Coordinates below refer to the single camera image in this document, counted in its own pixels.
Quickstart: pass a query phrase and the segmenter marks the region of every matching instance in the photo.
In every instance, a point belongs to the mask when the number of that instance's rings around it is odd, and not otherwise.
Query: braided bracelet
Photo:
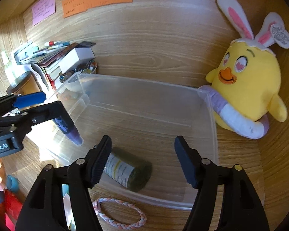
[[[107,215],[105,215],[102,211],[101,211],[101,202],[103,201],[110,201],[110,202],[115,202],[118,203],[120,205],[123,206],[127,206],[129,208],[135,209],[139,215],[140,215],[140,221],[134,223],[134,224],[122,224],[119,223],[117,221],[112,220],[111,218],[109,218]],[[143,226],[146,221],[147,221],[147,217],[145,216],[144,212],[142,212],[138,207],[136,207],[135,205],[129,203],[129,202],[124,202],[122,200],[118,200],[115,198],[99,198],[95,201],[93,201],[93,208],[95,210],[96,215],[99,215],[100,217],[103,218],[103,220],[107,223],[109,223],[110,225],[119,228],[119,229],[126,229],[126,230],[132,230],[135,228],[139,228],[141,226]]]

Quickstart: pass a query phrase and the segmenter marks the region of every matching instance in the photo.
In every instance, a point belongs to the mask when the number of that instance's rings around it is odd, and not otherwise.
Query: transparent plastic box
[[[98,144],[104,135],[152,163],[146,186],[131,192],[103,173],[99,187],[148,204],[190,209],[197,190],[186,182],[174,150],[182,135],[203,158],[218,164],[216,126],[205,91],[126,77],[75,73],[47,101],[62,101],[84,139],[74,145],[52,121],[28,134],[62,165],[70,165]]]

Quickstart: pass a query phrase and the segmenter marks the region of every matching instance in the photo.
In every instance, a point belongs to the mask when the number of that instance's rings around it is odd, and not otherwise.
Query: pink sticky note
[[[32,6],[33,25],[56,12],[55,0],[39,0]]]

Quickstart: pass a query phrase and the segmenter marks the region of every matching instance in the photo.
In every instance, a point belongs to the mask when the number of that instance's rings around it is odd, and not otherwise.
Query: plush toy
[[[268,48],[277,43],[289,48],[289,33],[277,13],[269,13],[254,38],[246,15],[237,0],[217,0],[221,11],[242,38],[231,42],[218,68],[206,80],[217,124],[250,139],[264,136],[269,127],[266,113],[278,121],[287,109],[278,96],[281,71],[275,54]]]

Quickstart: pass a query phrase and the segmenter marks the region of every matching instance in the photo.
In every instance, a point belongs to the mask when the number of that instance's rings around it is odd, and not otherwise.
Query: white and pink bunny ear
[[[270,28],[273,24],[278,24],[280,27],[285,28],[284,21],[280,17],[280,15],[275,12],[270,12],[264,19],[264,22],[258,35],[256,35],[255,37],[255,40],[260,42],[266,48],[275,43],[270,33]]]
[[[237,0],[217,0],[217,4],[242,38],[254,39],[244,10]]]

